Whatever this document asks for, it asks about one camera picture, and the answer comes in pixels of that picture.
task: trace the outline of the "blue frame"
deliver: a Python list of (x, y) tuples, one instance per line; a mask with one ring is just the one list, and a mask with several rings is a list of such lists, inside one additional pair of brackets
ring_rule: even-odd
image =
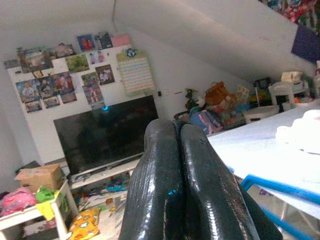
[[(265, 180), (263, 178), (254, 176), (254, 175), (248, 175), (241, 183), (241, 186), (244, 188), (244, 190), (248, 191), (248, 189), (252, 185), (258, 185), (260, 187), (265, 187), (268, 189), (276, 190), (278, 192), (282, 192), (284, 194), (299, 198), (304, 201), (308, 201), (314, 204), (320, 205), (320, 195), (304, 190), (302, 188), (293, 187), (287, 184), (283, 184), (276, 181), (271, 180)], [(278, 225), (282, 229), (284, 229), (286, 232), (288, 232), (293, 237), (299, 239), (299, 240), (312, 240), (313, 238), (306, 235), (304, 232), (298, 230), (297, 228), (291, 226), (285, 221), (282, 221), (280, 218), (278, 218), (276, 215), (272, 214), (268, 210), (262, 207), (262, 210), (267, 215), (267, 217), (273, 221), (274, 224)]]

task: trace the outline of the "white table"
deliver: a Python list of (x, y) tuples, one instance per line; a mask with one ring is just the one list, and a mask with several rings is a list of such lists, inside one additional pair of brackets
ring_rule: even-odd
[[(64, 181), (62, 187), (60, 188), (60, 192), (65, 195), (69, 208), (71, 210), (72, 216), (75, 217), (78, 215), (78, 208), (75, 204), (75, 201), (73, 199), (73, 196), (70, 192), (68, 181)], [(63, 220), (62, 214), (59, 210), (59, 206), (61, 204), (60, 198), (57, 197), (55, 200), (51, 200), (51, 207), (54, 212), (55, 221), (56, 221), (56, 228), (58, 231), (59, 239), (65, 240), (67, 238), (67, 227), (65, 225), (65, 222)], [(38, 217), (42, 216), (41, 212), (37, 209), (36, 206), (29, 207), (25, 209), (24, 211), (17, 211), (15, 213), (0, 217), (0, 240), (7, 240), (9, 239), (5, 236), (3, 233), (3, 230), (13, 227), (18, 224), (22, 224), (24, 222), (27, 222), (32, 219), (36, 219)]]
[[(320, 155), (309, 154), (288, 144), (276, 143), (275, 140), (277, 127), (291, 127), (295, 119), (301, 118), (311, 109), (320, 107), (297, 107), (209, 136), (208, 139), (222, 161), (242, 179), (251, 174), (320, 194)], [(293, 207), (320, 219), (319, 205), (274, 190), (268, 191)]]

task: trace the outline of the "yellow pillow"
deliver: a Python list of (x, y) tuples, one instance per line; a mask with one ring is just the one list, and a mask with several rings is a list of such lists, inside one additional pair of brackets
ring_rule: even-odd
[(99, 233), (100, 208), (90, 208), (82, 211), (73, 219), (67, 234), (67, 240), (86, 240)]

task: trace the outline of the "orange bag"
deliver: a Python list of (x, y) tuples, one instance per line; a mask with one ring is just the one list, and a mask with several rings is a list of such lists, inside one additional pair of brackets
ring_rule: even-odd
[(223, 81), (218, 82), (216, 85), (210, 87), (205, 93), (205, 103), (210, 106), (215, 106), (221, 103), (226, 96), (231, 94), (225, 88)]

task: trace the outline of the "white shelf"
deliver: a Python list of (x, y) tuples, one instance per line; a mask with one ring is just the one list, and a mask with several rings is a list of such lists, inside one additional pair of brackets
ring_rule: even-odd
[(78, 182), (71, 184), (70, 189), (73, 190), (73, 189), (81, 188), (81, 187), (86, 186), (88, 184), (92, 184), (92, 183), (98, 182), (100, 180), (110, 178), (114, 175), (133, 170), (137, 166), (138, 162), (139, 162), (139, 159), (134, 160), (134, 161), (130, 161), (125, 164), (121, 164), (119, 166), (115, 166), (111, 169), (106, 169), (105, 171), (101, 171), (96, 174), (93, 174), (88, 179), (86, 179), (84, 181), (78, 181)]

